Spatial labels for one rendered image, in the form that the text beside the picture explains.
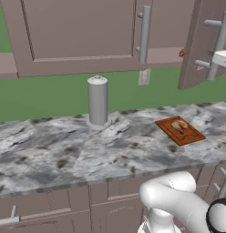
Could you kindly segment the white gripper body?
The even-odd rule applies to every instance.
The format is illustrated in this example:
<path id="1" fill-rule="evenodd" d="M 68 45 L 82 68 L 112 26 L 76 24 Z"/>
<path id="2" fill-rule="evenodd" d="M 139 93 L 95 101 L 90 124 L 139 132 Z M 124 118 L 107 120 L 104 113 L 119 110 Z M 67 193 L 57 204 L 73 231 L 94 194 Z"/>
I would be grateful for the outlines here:
<path id="1" fill-rule="evenodd" d="M 213 63 L 226 67 L 226 50 L 216 51 L 213 55 Z"/>

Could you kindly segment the mauve open upper cabinet door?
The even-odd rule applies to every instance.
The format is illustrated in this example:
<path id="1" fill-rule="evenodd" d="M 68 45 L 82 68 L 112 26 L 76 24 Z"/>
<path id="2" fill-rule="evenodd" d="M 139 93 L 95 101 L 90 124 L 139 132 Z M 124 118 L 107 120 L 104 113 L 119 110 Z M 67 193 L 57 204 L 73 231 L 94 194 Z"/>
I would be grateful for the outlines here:
<path id="1" fill-rule="evenodd" d="M 195 0 L 186 44 L 186 55 L 180 71 L 179 89 L 188 89 L 208 80 L 208 69 L 196 66 L 194 62 L 196 60 L 208 63 L 211 61 L 220 29 L 206 26 L 204 21 L 221 21 L 225 11 L 226 0 Z M 223 74 L 226 74 L 226 67 L 219 66 L 215 78 Z"/>

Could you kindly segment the mauve upper cabinet body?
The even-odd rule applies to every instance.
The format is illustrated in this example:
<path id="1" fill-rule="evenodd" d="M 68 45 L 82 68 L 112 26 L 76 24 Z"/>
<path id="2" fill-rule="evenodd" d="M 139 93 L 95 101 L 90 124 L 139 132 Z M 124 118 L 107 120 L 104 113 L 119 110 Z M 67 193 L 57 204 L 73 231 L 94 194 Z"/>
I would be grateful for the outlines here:
<path id="1" fill-rule="evenodd" d="M 193 6 L 194 0 L 153 0 L 146 68 L 181 65 L 179 52 L 187 41 Z M 5 23 L 1 2 L 0 20 Z M 17 73 L 11 47 L 0 53 L 0 79 L 18 77 L 24 76 Z"/>

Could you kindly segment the tan raw meat piece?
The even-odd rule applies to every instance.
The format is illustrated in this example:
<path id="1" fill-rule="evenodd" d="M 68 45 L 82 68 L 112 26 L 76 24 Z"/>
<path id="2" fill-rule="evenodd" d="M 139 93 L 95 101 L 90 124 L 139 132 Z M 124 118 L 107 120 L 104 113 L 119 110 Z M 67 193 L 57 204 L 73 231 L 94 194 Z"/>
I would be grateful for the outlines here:
<path id="1" fill-rule="evenodd" d="M 188 128 L 188 124 L 184 122 L 183 120 L 175 120 L 171 123 L 171 126 L 178 130 L 181 134 L 184 133 L 184 129 Z"/>

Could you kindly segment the brown wooden cutting board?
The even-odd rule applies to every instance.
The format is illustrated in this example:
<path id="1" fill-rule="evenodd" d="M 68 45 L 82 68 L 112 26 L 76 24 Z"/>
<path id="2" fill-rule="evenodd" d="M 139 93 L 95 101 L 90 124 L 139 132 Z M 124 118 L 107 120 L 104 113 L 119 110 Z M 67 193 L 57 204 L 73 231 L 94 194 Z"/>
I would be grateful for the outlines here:
<path id="1" fill-rule="evenodd" d="M 171 126 L 171 123 L 175 120 L 183 120 L 188 124 L 188 128 L 184 129 L 183 134 Z M 156 125 L 161 128 L 180 147 L 201 141 L 206 138 L 199 130 L 197 130 L 180 116 L 173 116 L 157 120 Z"/>

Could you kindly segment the mauve lower cabinet door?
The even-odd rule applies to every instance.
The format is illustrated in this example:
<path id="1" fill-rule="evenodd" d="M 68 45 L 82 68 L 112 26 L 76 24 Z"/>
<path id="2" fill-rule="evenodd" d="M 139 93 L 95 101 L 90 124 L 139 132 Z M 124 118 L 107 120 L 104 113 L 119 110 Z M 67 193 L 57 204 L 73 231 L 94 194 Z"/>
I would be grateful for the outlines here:
<path id="1" fill-rule="evenodd" d="M 195 194 L 210 204 L 218 196 L 218 191 L 214 183 L 219 187 L 223 184 L 225 175 L 220 171 L 220 168 L 226 170 L 226 161 L 217 166 L 208 167 L 194 167 L 189 169 L 189 172 L 193 175 L 196 181 Z"/>

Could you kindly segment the mauve closed upper cabinet door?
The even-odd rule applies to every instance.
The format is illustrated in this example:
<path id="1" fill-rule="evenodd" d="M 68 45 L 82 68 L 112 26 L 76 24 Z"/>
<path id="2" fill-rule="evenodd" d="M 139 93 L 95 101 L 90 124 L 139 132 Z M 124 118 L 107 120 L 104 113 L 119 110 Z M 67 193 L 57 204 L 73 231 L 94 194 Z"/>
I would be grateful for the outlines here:
<path id="1" fill-rule="evenodd" d="M 153 0 L 0 0 L 17 73 L 53 76 L 143 70 L 144 5 Z"/>

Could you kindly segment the mauve narrow lower cabinet front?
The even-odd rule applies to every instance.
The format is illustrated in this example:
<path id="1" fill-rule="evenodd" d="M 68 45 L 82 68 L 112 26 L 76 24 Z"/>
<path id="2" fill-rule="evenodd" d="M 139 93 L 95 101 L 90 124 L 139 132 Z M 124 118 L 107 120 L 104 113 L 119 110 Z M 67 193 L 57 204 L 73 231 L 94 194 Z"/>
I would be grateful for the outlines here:
<path id="1" fill-rule="evenodd" d="M 90 186 L 92 233 L 137 233 L 146 210 L 139 199 L 145 177 Z"/>

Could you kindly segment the grey paper towel holder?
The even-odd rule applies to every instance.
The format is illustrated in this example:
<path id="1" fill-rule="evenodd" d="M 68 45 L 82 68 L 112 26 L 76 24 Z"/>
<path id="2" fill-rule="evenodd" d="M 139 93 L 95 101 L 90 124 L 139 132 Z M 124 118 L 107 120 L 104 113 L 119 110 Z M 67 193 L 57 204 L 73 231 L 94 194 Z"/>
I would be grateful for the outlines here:
<path id="1" fill-rule="evenodd" d="M 111 125 L 108 117 L 108 80 L 93 76 L 87 80 L 88 119 L 87 124 L 96 130 Z"/>

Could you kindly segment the mauve wide lower drawer front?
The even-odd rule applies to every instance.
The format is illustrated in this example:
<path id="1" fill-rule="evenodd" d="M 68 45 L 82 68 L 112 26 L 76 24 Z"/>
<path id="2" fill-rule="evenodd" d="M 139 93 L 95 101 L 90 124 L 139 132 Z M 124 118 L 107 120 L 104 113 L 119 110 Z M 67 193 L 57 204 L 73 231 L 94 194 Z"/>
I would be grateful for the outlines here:
<path id="1" fill-rule="evenodd" d="M 0 219 L 10 218 L 13 206 L 19 223 L 0 233 L 91 233 L 87 187 L 71 187 L 0 199 Z"/>

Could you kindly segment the white wall outlet plate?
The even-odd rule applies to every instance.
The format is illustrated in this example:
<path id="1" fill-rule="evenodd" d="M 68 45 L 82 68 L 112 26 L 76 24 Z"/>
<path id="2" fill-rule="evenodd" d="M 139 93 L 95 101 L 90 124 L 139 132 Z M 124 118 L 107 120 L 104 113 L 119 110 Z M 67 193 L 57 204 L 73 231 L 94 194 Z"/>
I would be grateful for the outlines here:
<path id="1" fill-rule="evenodd" d="M 150 80 L 150 69 L 140 70 L 139 71 L 139 85 L 140 86 L 148 86 Z"/>

